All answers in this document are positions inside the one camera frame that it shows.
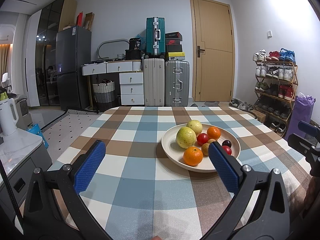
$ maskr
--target blue gripper pad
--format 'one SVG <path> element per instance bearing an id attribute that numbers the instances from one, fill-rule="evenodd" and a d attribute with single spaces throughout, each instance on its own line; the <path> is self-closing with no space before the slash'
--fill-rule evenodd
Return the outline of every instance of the blue gripper pad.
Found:
<path id="1" fill-rule="evenodd" d="M 76 193 L 85 191 L 106 155 L 106 145 L 100 141 L 75 174 L 73 187 Z"/>
<path id="2" fill-rule="evenodd" d="M 218 142 L 210 143 L 208 153 L 210 161 L 217 170 L 224 186 L 229 192 L 237 194 L 239 191 L 239 176 L 234 171 L 228 160 L 224 157 L 221 151 L 224 149 L 219 145 Z"/>

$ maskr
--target door frame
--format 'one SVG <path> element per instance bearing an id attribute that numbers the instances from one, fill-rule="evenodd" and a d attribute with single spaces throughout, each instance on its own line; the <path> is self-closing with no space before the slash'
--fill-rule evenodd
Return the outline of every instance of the door frame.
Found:
<path id="1" fill-rule="evenodd" d="M 232 13 L 231 8 L 229 4 L 214 1 L 214 0 L 203 0 L 208 2 L 217 3 L 220 5 L 228 6 L 229 12 L 230 12 L 230 22 L 231 22 L 231 30 L 232 30 L 232 46 L 233 46 L 233 64 L 232 64 L 232 82 L 231 82 L 231 95 L 230 98 L 233 95 L 233 86 L 235 82 L 235 66 L 236 66 L 236 47 L 235 47 L 235 32 L 233 29 L 233 21 L 232 21 Z M 195 18 L 195 8 L 193 0 L 190 0 L 191 5 L 191 18 L 192 18 L 192 44 L 193 44 L 193 73 L 192 73 L 192 98 L 193 101 L 195 101 L 195 95 L 196 95 L 196 68 L 197 68 L 197 43 L 196 43 L 196 18 Z"/>

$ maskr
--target kettle handle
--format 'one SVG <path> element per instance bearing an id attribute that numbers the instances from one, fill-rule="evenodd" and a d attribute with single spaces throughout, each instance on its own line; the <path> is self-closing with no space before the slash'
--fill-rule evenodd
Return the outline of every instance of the kettle handle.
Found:
<path id="1" fill-rule="evenodd" d="M 15 113 L 15 116 L 16 116 L 16 119 L 13 119 L 13 122 L 14 122 L 14 124 L 16 124 L 18 122 L 18 120 L 19 120 L 19 115 L 18 115 L 18 111 L 17 111 L 17 108 L 16 108 L 16 103 L 15 103 L 13 98 L 8 99 L 8 102 L 9 102 L 9 106 L 13 105 L 13 110 L 14 110 L 14 113 Z"/>

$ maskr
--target wooden door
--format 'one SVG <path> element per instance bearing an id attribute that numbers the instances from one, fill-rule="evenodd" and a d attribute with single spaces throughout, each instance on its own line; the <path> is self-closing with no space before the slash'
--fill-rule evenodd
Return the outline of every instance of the wooden door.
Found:
<path id="1" fill-rule="evenodd" d="M 228 5 L 193 0 L 196 25 L 195 101 L 229 101 L 234 61 Z"/>

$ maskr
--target purple gift bag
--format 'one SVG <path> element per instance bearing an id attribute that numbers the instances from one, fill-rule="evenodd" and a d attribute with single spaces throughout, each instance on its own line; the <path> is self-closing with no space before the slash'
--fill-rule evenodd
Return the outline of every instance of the purple gift bag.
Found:
<path id="1" fill-rule="evenodd" d="M 310 123 L 313 105 L 315 102 L 315 98 L 312 98 L 311 96 L 305 97 L 302 93 L 299 93 L 299 95 L 296 96 L 288 131 L 284 137 L 286 141 L 288 140 L 289 135 L 293 133 L 300 135 L 303 138 L 305 137 L 306 133 L 299 130 L 298 124 L 300 121 Z"/>

